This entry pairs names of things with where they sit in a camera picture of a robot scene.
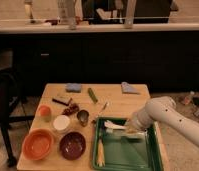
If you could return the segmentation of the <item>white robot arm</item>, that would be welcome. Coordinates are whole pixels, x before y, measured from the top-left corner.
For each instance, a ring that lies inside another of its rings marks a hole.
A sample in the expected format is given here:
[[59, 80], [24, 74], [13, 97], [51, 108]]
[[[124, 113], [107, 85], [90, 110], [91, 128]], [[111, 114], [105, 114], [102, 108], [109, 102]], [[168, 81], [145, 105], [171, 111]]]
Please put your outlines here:
[[144, 131], [154, 122], [162, 122], [183, 135], [199, 148], [199, 123], [176, 111], [176, 102], [169, 96], [151, 98], [126, 121], [127, 131]]

